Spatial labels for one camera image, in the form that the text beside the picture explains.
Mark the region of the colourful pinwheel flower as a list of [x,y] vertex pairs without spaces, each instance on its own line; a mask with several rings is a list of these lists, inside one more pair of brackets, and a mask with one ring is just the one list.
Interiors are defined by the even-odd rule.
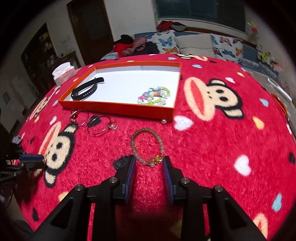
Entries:
[[258,30],[255,27],[255,25],[253,24],[253,22],[247,22],[246,23],[246,33],[247,35],[253,35],[253,34],[257,34]]

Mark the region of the dark wooden side table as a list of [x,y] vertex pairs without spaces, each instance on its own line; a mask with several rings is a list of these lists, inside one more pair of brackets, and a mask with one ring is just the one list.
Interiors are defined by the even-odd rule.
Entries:
[[81,67],[80,61],[78,60],[76,51],[73,51],[61,58],[58,58],[58,61],[56,64],[63,64],[65,62],[70,62],[71,65],[73,65],[76,69]]

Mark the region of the black smart wristband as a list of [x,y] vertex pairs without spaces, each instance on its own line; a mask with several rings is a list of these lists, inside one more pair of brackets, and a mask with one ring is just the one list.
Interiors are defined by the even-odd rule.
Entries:
[[104,83],[104,78],[94,78],[85,82],[82,85],[74,88],[71,92],[71,98],[74,101],[82,101],[90,97],[96,90],[99,84]]

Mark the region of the dark wooden door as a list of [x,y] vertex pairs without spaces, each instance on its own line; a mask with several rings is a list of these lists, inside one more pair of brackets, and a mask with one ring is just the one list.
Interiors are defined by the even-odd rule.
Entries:
[[99,62],[114,43],[104,1],[70,1],[67,10],[85,65]]

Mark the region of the beige pillow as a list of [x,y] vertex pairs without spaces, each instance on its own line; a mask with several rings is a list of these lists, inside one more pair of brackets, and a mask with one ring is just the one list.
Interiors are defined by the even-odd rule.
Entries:
[[178,36],[175,42],[181,54],[215,58],[210,34]]

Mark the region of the right butterfly pillow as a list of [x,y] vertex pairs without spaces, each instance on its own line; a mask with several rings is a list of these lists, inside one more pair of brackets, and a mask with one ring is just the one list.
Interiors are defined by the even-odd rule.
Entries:
[[217,59],[240,63],[243,60],[243,44],[239,38],[210,34]]

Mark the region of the red cloth on sill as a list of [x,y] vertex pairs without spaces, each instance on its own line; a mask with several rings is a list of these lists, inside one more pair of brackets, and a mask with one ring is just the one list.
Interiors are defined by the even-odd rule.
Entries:
[[158,31],[168,31],[168,30],[174,30],[176,32],[184,32],[187,30],[187,26],[179,23],[179,22],[174,22],[174,21],[161,21],[158,26],[157,30]]

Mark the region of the silver bangle with pearl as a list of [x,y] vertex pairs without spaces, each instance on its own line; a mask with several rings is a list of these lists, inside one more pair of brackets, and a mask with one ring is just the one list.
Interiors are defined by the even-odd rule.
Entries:
[[118,128],[117,121],[108,115],[94,115],[87,123],[86,131],[90,136],[101,136]]

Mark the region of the orange white shallow tray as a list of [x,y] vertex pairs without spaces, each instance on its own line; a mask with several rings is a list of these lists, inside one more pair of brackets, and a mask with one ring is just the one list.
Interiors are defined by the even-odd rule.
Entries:
[[[102,77],[95,92],[85,100],[73,100],[74,88]],[[91,112],[135,116],[153,120],[172,121],[181,78],[181,64],[172,61],[127,61],[99,63],[83,67],[60,97],[64,109],[84,109]],[[170,96],[161,106],[138,104],[138,97],[149,88],[165,87]]]

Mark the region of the dark window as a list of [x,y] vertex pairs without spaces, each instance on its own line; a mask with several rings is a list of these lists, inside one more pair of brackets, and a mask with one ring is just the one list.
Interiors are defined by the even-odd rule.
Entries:
[[159,0],[160,18],[182,18],[213,22],[245,32],[245,7],[230,0]]

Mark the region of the silver hoop with red charm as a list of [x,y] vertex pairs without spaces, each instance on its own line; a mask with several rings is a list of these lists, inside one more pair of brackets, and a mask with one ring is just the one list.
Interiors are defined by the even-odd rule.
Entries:
[[72,110],[70,113],[69,121],[70,126],[72,127],[80,127],[85,125],[89,120],[89,112],[84,109],[76,109]]

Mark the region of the blue sofa bed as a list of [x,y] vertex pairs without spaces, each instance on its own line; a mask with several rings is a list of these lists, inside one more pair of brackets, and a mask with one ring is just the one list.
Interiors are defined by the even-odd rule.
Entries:
[[276,60],[267,53],[243,44],[243,40],[213,33],[175,32],[174,30],[122,35],[114,42],[113,50],[102,60],[146,54],[182,54],[227,60],[278,78],[273,69]]

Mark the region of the red monkey print blanket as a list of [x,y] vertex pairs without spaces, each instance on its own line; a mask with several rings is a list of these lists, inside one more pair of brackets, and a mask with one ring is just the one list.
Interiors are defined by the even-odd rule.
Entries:
[[[134,155],[132,196],[116,209],[118,237],[178,240],[183,213],[170,204],[163,176],[163,159],[169,156],[199,185],[223,186],[271,239],[295,204],[295,139],[273,95],[240,65],[203,56],[153,54],[103,63],[127,61],[181,64],[174,119],[163,125],[86,110],[89,120],[108,115],[118,128],[90,136],[87,123],[70,126],[76,109],[64,109],[59,99],[77,80],[78,69],[46,94],[20,130],[22,148],[43,155],[46,164],[18,191],[29,225],[37,229],[74,186],[99,184],[115,174],[124,157]],[[137,102],[161,106],[169,96],[165,87],[153,87]]]

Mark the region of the left butterfly pillow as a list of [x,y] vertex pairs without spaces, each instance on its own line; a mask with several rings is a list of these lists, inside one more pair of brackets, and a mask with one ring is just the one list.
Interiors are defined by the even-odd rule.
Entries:
[[175,37],[174,30],[167,30],[152,35],[151,41],[156,44],[160,54],[179,54]]

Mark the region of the pink tissue pack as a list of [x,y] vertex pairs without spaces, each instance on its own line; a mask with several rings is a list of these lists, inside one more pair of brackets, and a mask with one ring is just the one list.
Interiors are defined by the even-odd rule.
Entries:
[[70,62],[65,62],[59,65],[53,72],[53,80],[57,86],[61,86],[74,75],[76,75],[76,69]]

